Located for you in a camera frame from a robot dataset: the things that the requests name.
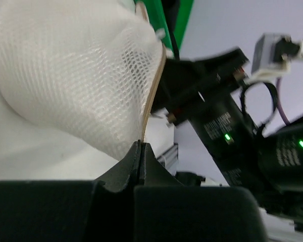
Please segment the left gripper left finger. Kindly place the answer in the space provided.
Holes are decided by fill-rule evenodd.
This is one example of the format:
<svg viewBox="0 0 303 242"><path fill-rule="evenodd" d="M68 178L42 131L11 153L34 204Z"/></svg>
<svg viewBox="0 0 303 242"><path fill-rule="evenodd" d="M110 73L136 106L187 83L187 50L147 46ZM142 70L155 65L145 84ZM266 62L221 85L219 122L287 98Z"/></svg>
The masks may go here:
<svg viewBox="0 0 303 242"><path fill-rule="evenodd" d="M131 183L135 184L138 178L140 158L141 141L136 141L122 160L95 180L96 187L102 187L111 193L119 193Z"/></svg>

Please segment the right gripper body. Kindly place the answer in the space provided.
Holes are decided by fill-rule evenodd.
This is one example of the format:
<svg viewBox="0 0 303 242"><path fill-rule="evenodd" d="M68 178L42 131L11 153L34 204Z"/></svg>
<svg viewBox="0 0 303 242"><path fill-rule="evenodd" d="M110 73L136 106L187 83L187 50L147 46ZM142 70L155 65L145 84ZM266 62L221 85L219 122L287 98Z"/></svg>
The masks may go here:
<svg viewBox="0 0 303 242"><path fill-rule="evenodd" d="M181 124L208 110L241 86L248 61L238 47L208 59L168 58L151 112L166 109L168 122Z"/></svg>

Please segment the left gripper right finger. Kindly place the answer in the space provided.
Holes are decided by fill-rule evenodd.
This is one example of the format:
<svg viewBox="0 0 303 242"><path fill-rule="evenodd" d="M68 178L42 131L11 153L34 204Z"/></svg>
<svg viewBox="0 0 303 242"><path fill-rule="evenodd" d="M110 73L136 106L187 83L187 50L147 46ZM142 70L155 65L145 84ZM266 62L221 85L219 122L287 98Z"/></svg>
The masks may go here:
<svg viewBox="0 0 303 242"><path fill-rule="evenodd" d="M156 159L149 143L141 144L138 184L148 187L183 186Z"/></svg>

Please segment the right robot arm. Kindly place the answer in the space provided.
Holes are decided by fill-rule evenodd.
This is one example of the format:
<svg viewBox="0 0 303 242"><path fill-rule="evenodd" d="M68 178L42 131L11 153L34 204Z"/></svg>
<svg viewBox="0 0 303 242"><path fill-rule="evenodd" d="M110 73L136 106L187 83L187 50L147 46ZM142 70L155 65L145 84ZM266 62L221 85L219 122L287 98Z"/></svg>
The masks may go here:
<svg viewBox="0 0 303 242"><path fill-rule="evenodd" d="M241 49L202 60L166 59L152 110L170 124L190 122L227 183L244 187L270 215L303 232L303 116L264 136L246 110Z"/></svg>

